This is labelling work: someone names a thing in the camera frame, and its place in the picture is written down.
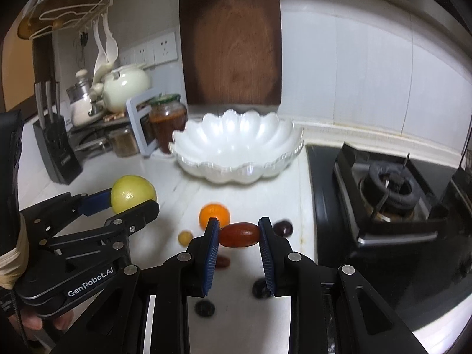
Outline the person's left hand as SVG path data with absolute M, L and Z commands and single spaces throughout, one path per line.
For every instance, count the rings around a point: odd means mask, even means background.
M 65 332 L 73 323 L 73 317 L 74 311 L 70 310 L 65 314 L 55 318 L 52 320 L 54 328 Z M 32 341 L 37 340 L 35 332 L 42 330 L 43 320 L 38 317 L 31 309 L 23 309 L 21 311 L 21 318 L 27 339 Z

